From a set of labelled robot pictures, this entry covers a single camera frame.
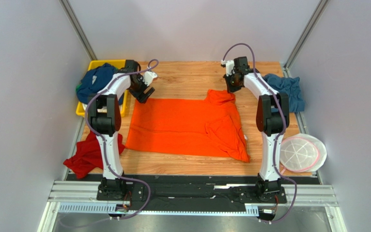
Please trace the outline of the orange t-shirt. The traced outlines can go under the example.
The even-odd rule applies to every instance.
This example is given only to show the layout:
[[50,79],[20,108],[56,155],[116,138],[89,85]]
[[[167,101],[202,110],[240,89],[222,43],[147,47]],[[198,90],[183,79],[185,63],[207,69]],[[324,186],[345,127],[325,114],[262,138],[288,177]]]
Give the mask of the orange t-shirt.
[[209,89],[203,100],[135,103],[126,148],[141,152],[233,158],[249,162],[236,96]]

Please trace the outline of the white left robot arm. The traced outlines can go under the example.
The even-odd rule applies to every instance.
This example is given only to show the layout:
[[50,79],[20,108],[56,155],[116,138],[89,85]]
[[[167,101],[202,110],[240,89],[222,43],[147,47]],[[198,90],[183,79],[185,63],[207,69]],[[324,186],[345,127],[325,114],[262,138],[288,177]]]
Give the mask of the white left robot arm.
[[96,135],[103,162],[97,200],[121,201],[128,196],[127,182],[133,180],[125,177],[120,161],[118,135],[122,119],[118,102],[129,90],[138,102],[145,103],[155,91],[151,83],[157,78],[153,71],[157,65],[158,60],[153,59],[141,69],[138,62],[126,60],[123,68],[112,73],[109,83],[88,98],[86,125]]

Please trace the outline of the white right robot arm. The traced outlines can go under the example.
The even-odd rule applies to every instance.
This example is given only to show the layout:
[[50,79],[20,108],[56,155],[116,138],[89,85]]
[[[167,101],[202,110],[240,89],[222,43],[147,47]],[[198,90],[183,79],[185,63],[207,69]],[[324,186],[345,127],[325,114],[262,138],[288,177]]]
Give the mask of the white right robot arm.
[[288,95],[269,86],[256,69],[250,68],[247,57],[221,60],[228,92],[245,87],[258,100],[256,125],[261,132],[263,157],[257,182],[250,195],[260,202],[274,200],[282,191],[278,162],[284,132],[289,125]]

